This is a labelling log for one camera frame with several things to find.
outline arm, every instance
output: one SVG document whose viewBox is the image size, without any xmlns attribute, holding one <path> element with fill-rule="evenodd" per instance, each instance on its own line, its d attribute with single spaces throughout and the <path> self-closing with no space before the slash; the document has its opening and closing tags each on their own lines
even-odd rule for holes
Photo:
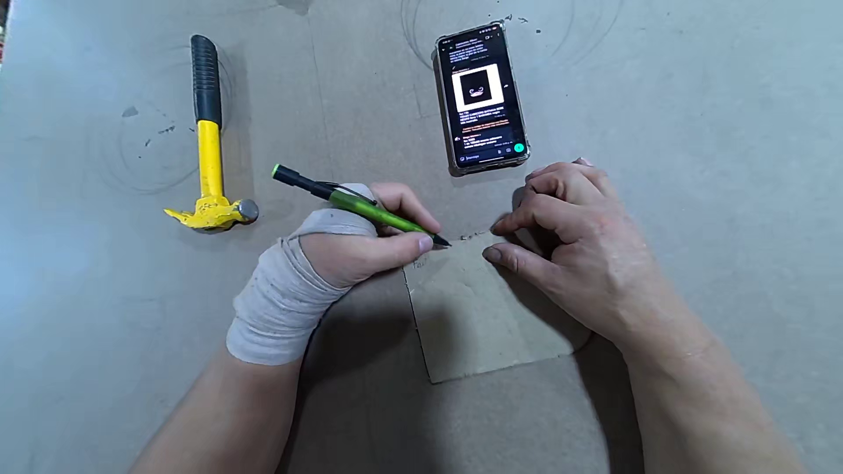
<svg viewBox="0 0 843 474">
<path fill-rule="evenodd" d="M 407 186 L 346 186 L 376 197 L 431 232 L 441 230 Z M 312 213 L 260 256 L 234 300 L 236 317 L 226 348 L 208 364 L 132 472 L 274 472 L 293 420 L 304 350 L 319 319 L 353 285 L 410 263 L 432 247 L 427 234 L 379 238 L 372 223 L 347 211 Z"/>
<path fill-rule="evenodd" d="M 293 420 L 301 364 L 248 364 L 220 350 L 132 472 L 273 472 Z"/>
<path fill-rule="evenodd" d="M 560 241 L 549 261 L 513 244 L 483 255 L 621 350 L 647 472 L 804 472 L 727 349 L 660 272 L 605 173 L 578 160 L 527 176 L 524 201 L 493 231 L 535 227 Z"/>
</svg>

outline green pen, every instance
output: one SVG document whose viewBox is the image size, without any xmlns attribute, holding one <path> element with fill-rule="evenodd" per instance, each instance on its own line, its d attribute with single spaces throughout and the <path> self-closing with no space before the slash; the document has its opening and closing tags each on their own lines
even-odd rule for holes
<svg viewBox="0 0 843 474">
<path fill-rule="evenodd" d="M 404 232 L 424 232 L 433 238 L 434 244 L 448 247 L 451 246 L 447 240 L 439 237 L 433 232 L 425 230 L 421 225 L 414 224 L 407 219 L 400 218 L 395 214 L 378 207 L 375 201 L 371 201 L 367 197 L 357 194 L 350 189 L 343 188 L 336 183 L 309 180 L 308 178 L 301 176 L 297 171 L 290 170 L 286 166 L 281 166 L 280 164 L 276 164 L 275 168 L 272 169 L 272 179 L 279 180 L 280 182 L 290 186 L 296 186 L 306 191 L 310 191 L 310 194 L 316 197 L 321 197 L 341 209 L 351 211 L 352 213 L 375 222 L 395 227 L 396 229 L 403 230 Z"/>
</svg>

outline bandaged hand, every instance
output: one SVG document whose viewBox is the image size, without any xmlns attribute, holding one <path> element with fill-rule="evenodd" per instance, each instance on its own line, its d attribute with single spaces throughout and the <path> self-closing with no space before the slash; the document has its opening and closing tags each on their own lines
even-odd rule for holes
<svg viewBox="0 0 843 474">
<path fill-rule="evenodd" d="M 343 186 L 433 233 L 441 230 L 406 185 Z M 302 357 L 319 319 L 352 286 L 375 273 L 402 267 L 431 248 L 427 234 L 376 229 L 367 219 L 334 207 L 314 211 L 301 227 L 260 256 L 246 288 L 234 299 L 236 316 L 228 329 L 228 351 L 263 365 Z"/>
</svg>

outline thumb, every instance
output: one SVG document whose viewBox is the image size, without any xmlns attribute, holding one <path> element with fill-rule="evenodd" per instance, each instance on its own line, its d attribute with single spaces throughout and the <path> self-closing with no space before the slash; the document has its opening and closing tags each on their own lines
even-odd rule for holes
<svg viewBox="0 0 843 474">
<path fill-rule="evenodd" d="M 433 248 L 433 239 L 422 232 L 408 232 L 369 242 L 366 262 L 372 273 L 402 267 Z"/>
<path fill-rule="evenodd" d="M 553 263 L 515 244 L 494 244 L 483 250 L 483 258 L 508 268 L 512 273 L 542 288 L 552 278 Z"/>
</svg>

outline claw hammer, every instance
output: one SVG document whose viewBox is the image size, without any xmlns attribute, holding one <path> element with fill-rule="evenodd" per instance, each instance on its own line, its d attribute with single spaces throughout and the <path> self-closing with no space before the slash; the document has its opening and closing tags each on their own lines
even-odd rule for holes
<svg viewBox="0 0 843 474">
<path fill-rule="evenodd" d="M 173 209 L 164 209 L 164 212 L 192 229 L 230 229 L 235 222 L 256 220 L 258 207 L 251 199 L 229 203 L 223 195 L 223 160 L 219 139 L 223 103 L 219 90 L 217 47 L 205 36 L 193 35 L 191 56 L 201 197 L 196 201 L 193 213 L 180 213 Z"/>
</svg>

